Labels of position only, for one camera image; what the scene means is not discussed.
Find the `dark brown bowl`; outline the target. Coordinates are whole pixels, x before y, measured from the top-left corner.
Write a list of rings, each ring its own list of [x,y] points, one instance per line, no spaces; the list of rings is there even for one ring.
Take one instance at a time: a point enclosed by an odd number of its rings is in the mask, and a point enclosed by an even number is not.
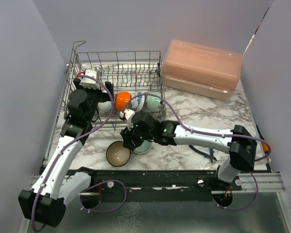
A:
[[[106,150],[106,159],[114,167],[124,166],[130,159],[131,151],[123,147],[122,141],[111,143]]]

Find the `white round bowl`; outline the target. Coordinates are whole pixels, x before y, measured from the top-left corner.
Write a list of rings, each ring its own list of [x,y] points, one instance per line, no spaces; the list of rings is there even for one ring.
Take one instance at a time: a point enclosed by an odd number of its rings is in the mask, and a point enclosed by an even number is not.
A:
[[[118,92],[115,95],[114,106],[118,112],[124,110],[124,107],[128,103],[131,98],[131,94],[129,92]]]

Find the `celadon green bowl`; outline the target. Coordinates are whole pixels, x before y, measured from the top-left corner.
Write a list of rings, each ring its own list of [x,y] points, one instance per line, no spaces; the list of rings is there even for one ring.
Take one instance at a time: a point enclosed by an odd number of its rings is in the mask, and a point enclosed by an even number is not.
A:
[[[147,95],[145,98],[146,108],[151,111],[155,112],[158,110],[161,99],[152,95]]]

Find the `grey bowl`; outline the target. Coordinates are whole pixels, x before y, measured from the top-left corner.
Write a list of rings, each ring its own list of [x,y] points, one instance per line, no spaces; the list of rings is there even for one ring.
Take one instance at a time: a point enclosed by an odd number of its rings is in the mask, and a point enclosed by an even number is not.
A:
[[[99,102],[97,106],[100,113],[106,113],[111,110],[112,103],[110,101]]]

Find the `blue floral bowl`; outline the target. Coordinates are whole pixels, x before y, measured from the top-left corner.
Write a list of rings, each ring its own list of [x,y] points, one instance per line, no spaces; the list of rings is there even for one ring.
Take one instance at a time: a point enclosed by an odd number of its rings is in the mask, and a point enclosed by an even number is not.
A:
[[[142,95],[142,92],[134,92],[130,94],[131,101],[130,101],[130,107],[135,112],[139,112],[145,103],[145,96]]]

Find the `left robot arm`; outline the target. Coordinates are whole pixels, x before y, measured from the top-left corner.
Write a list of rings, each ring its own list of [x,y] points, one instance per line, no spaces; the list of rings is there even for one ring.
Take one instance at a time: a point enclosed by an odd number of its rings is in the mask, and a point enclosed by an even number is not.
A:
[[[60,197],[62,182],[69,167],[84,146],[88,136],[106,122],[93,128],[98,103],[114,102],[113,84],[81,75],[73,80],[75,90],[68,95],[67,115],[62,126],[57,149],[41,176],[30,190],[22,190],[18,201],[34,232],[45,226],[56,227],[65,214],[67,199]]]

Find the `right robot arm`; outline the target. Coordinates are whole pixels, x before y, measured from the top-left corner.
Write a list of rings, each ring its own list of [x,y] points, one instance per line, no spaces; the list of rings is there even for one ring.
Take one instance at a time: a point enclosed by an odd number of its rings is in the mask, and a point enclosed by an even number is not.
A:
[[[218,167],[213,184],[224,190],[240,172],[252,172],[256,158],[257,142],[247,129],[235,125],[233,129],[211,130],[194,128],[178,121],[159,122],[149,113],[127,109],[119,114],[126,121],[120,134],[123,147],[135,150],[145,141],[161,146],[192,145],[211,148],[229,155]]]

